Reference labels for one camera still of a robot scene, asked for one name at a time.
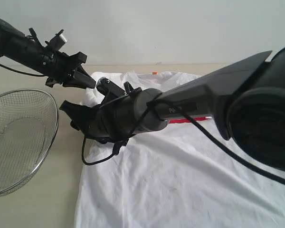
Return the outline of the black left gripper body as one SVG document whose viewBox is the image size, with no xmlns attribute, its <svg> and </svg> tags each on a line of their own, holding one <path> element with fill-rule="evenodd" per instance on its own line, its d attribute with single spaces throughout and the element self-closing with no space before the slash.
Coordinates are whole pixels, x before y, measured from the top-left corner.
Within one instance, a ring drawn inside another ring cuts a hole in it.
<svg viewBox="0 0 285 228">
<path fill-rule="evenodd" d="M 64 52 L 43 51 L 42 60 L 44 62 L 43 74 L 47 76 L 45 85 L 53 87 L 55 84 L 63 85 L 65 78 L 76 68 L 70 68 L 68 57 Z"/>
</svg>

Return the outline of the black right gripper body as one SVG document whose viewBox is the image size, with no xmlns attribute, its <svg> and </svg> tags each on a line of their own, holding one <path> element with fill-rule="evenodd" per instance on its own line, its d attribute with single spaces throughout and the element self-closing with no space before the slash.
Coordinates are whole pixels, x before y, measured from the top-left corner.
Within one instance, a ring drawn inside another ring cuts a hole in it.
<svg viewBox="0 0 285 228">
<path fill-rule="evenodd" d="M 91 108 L 97 110 L 83 135 L 102 143 L 127 141 L 138 134 L 137 96 L 124 95 L 114 99 L 105 98 Z"/>
</svg>

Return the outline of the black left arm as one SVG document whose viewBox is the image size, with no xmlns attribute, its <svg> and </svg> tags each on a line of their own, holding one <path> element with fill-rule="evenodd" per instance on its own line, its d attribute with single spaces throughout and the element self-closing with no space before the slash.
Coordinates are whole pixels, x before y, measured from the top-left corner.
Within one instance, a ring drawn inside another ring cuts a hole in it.
<svg viewBox="0 0 285 228">
<path fill-rule="evenodd" d="M 46 86 L 60 84 L 64 87 L 94 88 L 96 81 L 83 69 L 87 56 L 78 52 L 67 55 L 59 50 L 66 44 L 63 31 L 43 46 L 34 29 L 25 35 L 6 21 L 0 19 L 0 57 L 12 59 L 38 72 L 37 77 L 46 76 Z"/>
</svg>

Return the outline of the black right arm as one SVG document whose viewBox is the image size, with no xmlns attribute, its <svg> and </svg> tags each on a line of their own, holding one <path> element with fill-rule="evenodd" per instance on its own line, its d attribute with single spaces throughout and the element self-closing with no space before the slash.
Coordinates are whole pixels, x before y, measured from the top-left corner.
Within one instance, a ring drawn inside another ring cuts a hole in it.
<svg viewBox="0 0 285 228">
<path fill-rule="evenodd" d="M 224 140 L 285 171 L 285 48 L 271 61 L 269 55 L 255 54 L 166 92 L 100 80 L 101 104 L 64 101 L 60 109 L 85 137 L 115 143 L 116 151 L 137 134 L 163 130 L 170 120 L 209 116 Z"/>
</svg>

